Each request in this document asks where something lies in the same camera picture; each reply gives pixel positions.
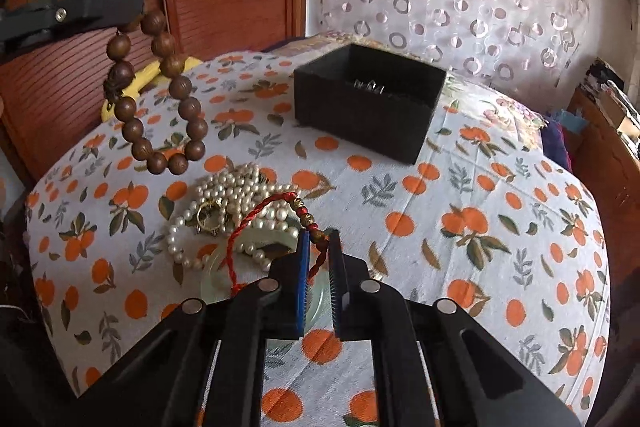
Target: tablecloth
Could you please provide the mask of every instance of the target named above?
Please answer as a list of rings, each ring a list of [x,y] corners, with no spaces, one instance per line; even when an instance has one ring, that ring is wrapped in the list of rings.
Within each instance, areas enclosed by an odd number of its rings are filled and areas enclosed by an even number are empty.
[[[149,174],[112,120],[37,183],[28,197],[34,283],[73,389],[81,394],[199,295],[202,272],[166,253],[168,219],[207,173],[254,161],[270,179],[298,184],[321,227],[338,228],[345,251],[407,298],[455,299],[584,422],[609,330],[591,195],[541,151],[450,105],[438,104],[415,166],[297,126],[292,72],[319,54],[316,44],[296,43],[283,50],[289,57],[234,52],[191,70],[210,129],[206,158],[180,177]],[[138,107],[155,147],[182,149],[185,124],[166,89]],[[199,256],[216,244],[191,231],[181,240]],[[377,424],[370,349],[336,340],[329,311],[302,341],[272,351],[264,425]]]

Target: red string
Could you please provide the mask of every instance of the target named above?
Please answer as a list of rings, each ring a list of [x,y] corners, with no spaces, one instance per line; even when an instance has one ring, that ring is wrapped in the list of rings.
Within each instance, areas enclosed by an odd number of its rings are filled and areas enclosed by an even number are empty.
[[[238,227],[231,233],[231,236],[229,236],[228,243],[226,244],[226,257],[224,263],[226,263],[226,269],[229,272],[229,279],[231,279],[232,297],[235,296],[245,286],[244,284],[238,283],[238,276],[236,274],[236,271],[234,270],[233,253],[236,238],[238,238],[242,230],[244,230],[249,225],[249,222],[251,222],[254,217],[260,214],[260,211],[262,211],[262,209],[264,209],[269,203],[273,203],[273,201],[285,200],[287,201],[287,203],[291,204],[291,202],[297,197],[298,195],[295,192],[284,192],[284,194],[273,194],[268,198],[262,200],[262,202],[258,203],[255,208],[244,217],[244,219],[240,222],[240,225],[238,225]],[[322,250],[319,250],[320,255],[318,255],[316,263],[311,267],[311,270],[309,270],[308,280],[311,280],[316,276],[318,270],[320,269],[322,264],[324,264],[324,261],[326,261],[327,248],[328,243],[325,242],[324,245],[322,245]]]

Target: yellow object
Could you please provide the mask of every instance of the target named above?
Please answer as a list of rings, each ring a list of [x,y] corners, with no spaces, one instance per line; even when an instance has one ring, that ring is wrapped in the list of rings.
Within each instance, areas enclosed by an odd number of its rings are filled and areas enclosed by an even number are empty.
[[[184,62],[184,71],[189,71],[199,66],[202,63],[201,60],[198,60],[194,57],[187,57]],[[146,86],[149,82],[155,80],[158,85],[169,83],[170,80],[160,74],[160,61],[155,60],[145,68],[141,69],[136,73],[136,76],[131,81],[129,87],[126,87],[122,90],[123,96],[130,96],[134,100],[137,100],[140,96],[140,90]],[[102,121],[106,122],[113,118],[113,107],[111,109],[107,109],[108,102],[105,100],[102,103],[102,111],[100,112],[100,116],[102,117]]]

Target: metal screw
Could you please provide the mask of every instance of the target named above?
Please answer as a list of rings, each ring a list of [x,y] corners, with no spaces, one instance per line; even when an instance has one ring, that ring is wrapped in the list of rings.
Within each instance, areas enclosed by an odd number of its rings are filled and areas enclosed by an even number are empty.
[[[202,301],[200,299],[189,299],[182,303],[182,311],[187,315],[194,315],[202,309]]]
[[[278,281],[275,279],[269,279],[265,277],[264,279],[260,279],[258,282],[258,288],[260,288],[263,292],[273,292],[278,289]]]
[[[58,10],[56,10],[56,20],[62,22],[64,19],[66,19],[66,10],[64,8],[58,8]]]
[[[439,312],[450,315],[456,312],[456,310],[458,309],[458,305],[451,299],[441,299],[437,302],[436,308]]]
[[[376,293],[380,291],[380,283],[378,281],[374,281],[373,279],[367,279],[366,281],[362,281],[360,283],[360,289],[367,293]]]

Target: black box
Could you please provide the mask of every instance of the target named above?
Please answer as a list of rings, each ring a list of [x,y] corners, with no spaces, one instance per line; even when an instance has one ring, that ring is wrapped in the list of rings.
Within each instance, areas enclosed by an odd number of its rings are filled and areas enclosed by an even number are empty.
[[[296,119],[415,164],[446,74],[417,60],[348,44],[295,69]],[[367,90],[371,81],[376,90],[384,86],[383,92]]]

